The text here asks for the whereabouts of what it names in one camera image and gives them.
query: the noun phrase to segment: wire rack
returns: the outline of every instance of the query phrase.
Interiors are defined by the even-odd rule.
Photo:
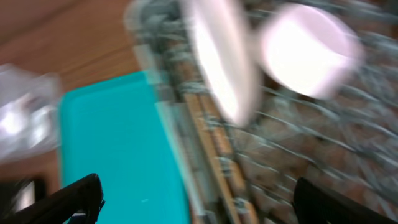
[[[285,2],[338,16],[360,37],[366,64],[328,101],[293,93],[264,74],[264,101],[244,129],[225,122],[212,102],[177,1],[148,1],[131,30],[150,46],[174,102],[186,104],[231,222],[296,223],[290,202],[301,176],[398,221],[398,1],[242,4],[255,30]]]

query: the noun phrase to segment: white cup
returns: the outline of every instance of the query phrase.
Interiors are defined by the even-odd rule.
[[[314,98],[333,96],[364,58],[348,26],[310,6],[283,5],[259,32],[263,69],[281,85]]]

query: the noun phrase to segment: metal wire mesh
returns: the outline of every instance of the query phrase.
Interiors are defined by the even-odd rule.
[[[174,16],[165,13],[146,20],[139,38],[150,44],[162,78],[180,100],[186,94],[202,97],[203,117],[193,119],[204,121],[214,139],[226,138],[231,145],[233,153],[219,153],[219,161],[240,214],[250,202],[261,221],[296,223],[290,202],[296,180],[306,176],[397,221],[398,43],[392,31],[398,22],[397,1],[247,0],[243,4],[255,29],[285,2],[319,7],[346,22],[366,48],[366,64],[328,101],[264,85],[265,100],[257,119],[245,129],[208,110],[206,104],[211,103],[204,99],[209,92],[178,7],[171,7],[177,12]],[[236,172],[231,163],[238,164],[243,174],[244,190],[231,180]]]

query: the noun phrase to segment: wooden table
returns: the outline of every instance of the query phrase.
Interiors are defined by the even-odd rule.
[[[0,64],[60,75],[64,91],[139,70],[124,30],[130,0],[0,0]],[[59,189],[56,151],[0,165],[0,180],[42,177]]]

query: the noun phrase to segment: teal tray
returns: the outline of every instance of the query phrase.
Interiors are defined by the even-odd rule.
[[[144,72],[67,93],[60,106],[62,185],[97,173],[98,223],[190,223],[186,191]]]

